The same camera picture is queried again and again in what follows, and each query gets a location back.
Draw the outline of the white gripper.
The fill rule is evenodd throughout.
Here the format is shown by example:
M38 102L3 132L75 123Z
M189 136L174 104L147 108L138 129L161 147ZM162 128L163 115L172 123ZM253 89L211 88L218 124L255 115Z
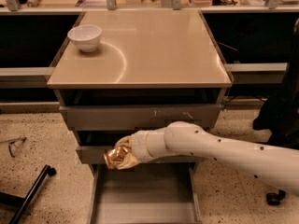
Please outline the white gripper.
M140 162L146 163L153 160L147 148L147 137L149 131L138 131L131 136L124 136L115 145L115 147L131 147L132 153L136 159L125 159L117 165L118 170L126 170L137 166Z

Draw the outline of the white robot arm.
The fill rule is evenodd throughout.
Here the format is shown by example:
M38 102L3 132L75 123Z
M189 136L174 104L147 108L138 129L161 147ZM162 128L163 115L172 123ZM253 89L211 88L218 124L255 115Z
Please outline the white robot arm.
M299 194L299 151L218 137L187 122L138 131L116 144L113 159L126 169L167 156L215 159L294 195Z

